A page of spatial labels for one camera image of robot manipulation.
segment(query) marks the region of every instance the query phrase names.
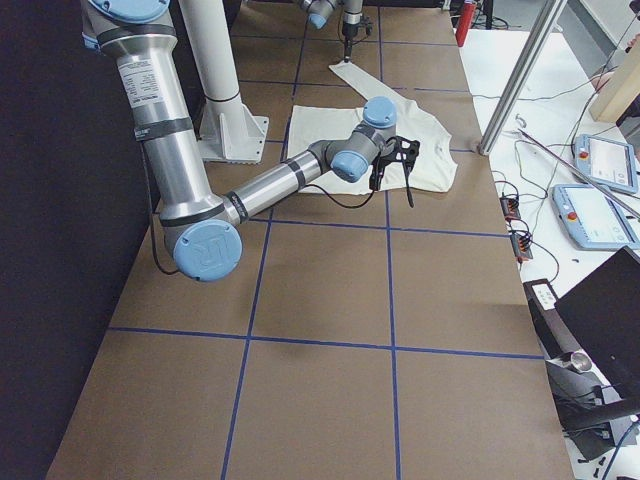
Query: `black backdrop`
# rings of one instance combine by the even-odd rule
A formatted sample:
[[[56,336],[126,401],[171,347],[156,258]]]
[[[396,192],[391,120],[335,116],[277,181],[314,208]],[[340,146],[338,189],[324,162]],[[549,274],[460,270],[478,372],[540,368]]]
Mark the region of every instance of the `black backdrop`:
[[[225,4],[233,16],[240,0]],[[129,105],[81,29],[77,0],[0,3],[1,480],[46,474],[147,227]]]

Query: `red cylinder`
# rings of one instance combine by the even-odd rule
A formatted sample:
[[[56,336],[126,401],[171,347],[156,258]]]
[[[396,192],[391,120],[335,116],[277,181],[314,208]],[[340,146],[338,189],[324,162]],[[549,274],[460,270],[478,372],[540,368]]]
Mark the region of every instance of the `red cylinder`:
[[[464,5],[462,6],[462,14],[460,15],[460,19],[458,20],[458,28],[456,29],[456,40],[458,41],[458,46],[461,47],[464,45],[464,41],[467,38],[467,32],[469,31],[469,27],[471,27],[471,22],[473,21],[473,14],[476,11],[476,3],[474,0],[464,0]]]

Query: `white metal pole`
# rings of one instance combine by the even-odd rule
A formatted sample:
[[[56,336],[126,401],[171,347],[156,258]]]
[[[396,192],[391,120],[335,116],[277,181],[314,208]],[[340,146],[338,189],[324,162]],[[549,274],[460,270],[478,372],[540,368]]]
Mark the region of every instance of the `white metal pole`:
[[[520,58],[518,58],[516,66],[513,68],[507,86],[498,101],[496,110],[493,112],[493,116],[489,120],[484,136],[478,146],[478,152],[481,155],[488,155],[496,144],[500,132],[502,132],[502,127],[504,127],[513,106],[518,100],[518,95],[520,95],[531,69],[542,52],[542,48],[566,3],[567,0],[547,0],[542,10],[540,10],[540,14],[531,28],[529,38],[522,49]]]
[[[200,125],[204,160],[257,163],[268,118],[242,103],[222,0],[180,0],[206,105]]]

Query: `label sticker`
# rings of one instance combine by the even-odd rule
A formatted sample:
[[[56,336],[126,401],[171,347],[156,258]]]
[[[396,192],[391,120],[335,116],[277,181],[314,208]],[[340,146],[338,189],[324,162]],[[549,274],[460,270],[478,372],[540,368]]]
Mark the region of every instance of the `label sticker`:
[[[546,283],[541,283],[533,286],[533,293],[538,297],[538,301],[542,308],[545,310],[553,310],[556,308],[556,297],[553,296],[549,286]]]
[[[150,59],[125,63],[118,70],[131,108],[163,101]]]

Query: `white cloth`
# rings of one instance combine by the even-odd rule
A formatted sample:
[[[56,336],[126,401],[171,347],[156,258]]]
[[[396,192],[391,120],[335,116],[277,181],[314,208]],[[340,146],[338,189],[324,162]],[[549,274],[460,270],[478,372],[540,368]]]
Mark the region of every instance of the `white cloth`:
[[[449,153],[451,135],[431,114],[421,110],[414,100],[399,95],[384,83],[375,79],[353,63],[339,63],[329,67],[365,99],[385,96],[391,99],[398,110],[396,133],[409,140],[420,142],[420,154],[409,176],[413,188],[432,192],[446,192],[451,188],[457,165]],[[362,121],[362,109],[313,108],[295,105],[289,128],[287,156],[304,151],[318,140],[349,138],[354,127]],[[348,183],[335,173],[328,172],[313,183],[330,193],[364,195],[369,190],[371,167],[358,182]],[[402,165],[394,163],[385,169],[381,189],[404,188]],[[315,189],[302,190],[317,193]]]

